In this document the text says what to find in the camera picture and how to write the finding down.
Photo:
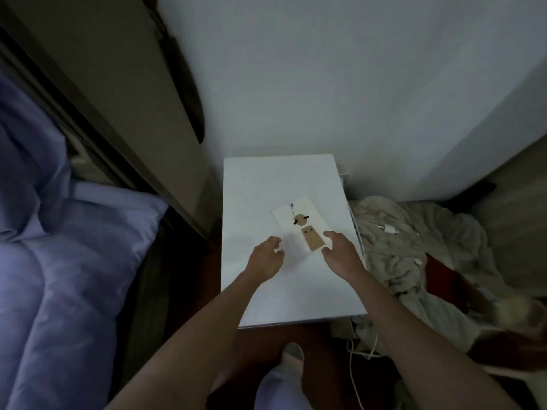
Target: blue comforter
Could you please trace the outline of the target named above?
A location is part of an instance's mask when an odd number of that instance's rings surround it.
[[[106,405],[115,318],[166,208],[72,178],[63,135],[0,74],[0,408]]]

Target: crumpled blanket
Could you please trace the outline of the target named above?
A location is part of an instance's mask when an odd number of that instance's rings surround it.
[[[468,351],[480,329],[454,305],[426,291],[426,253],[458,272],[482,269],[498,275],[482,226],[468,214],[430,202],[396,203],[374,196],[351,206],[370,273],[429,327]],[[386,232],[386,225],[395,233]],[[377,333],[368,317],[352,321],[361,340],[358,350],[373,349]],[[386,354],[381,338],[375,350]]]

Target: left hand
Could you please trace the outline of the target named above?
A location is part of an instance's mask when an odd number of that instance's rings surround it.
[[[270,236],[268,240],[255,246],[249,257],[245,273],[257,279],[260,284],[273,278],[279,272],[281,266],[283,266],[285,258],[283,250],[274,251],[279,247],[280,243],[280,238]]]

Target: right hand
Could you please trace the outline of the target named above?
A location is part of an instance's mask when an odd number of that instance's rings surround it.
[[[334,273],[349,283],[365,273],[365,267],[355,246],[346,236],[331,231],[323,234],[332,240],[332,250],[324,247],[321,253]]]

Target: white wall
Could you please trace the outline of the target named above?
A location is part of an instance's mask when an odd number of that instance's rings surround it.
[[[355,196],[442,198],[547,132],[547,112],[525,136],[528,115],[515,114],[496,158],[484,156],[499,130],[470,141],[547,56],[547,0],[160,0],[160,10],[194,73],[219,175],[224,157],[332,152]],[[448,183],[433,174],[458,144],[472,161],[447,159]]]

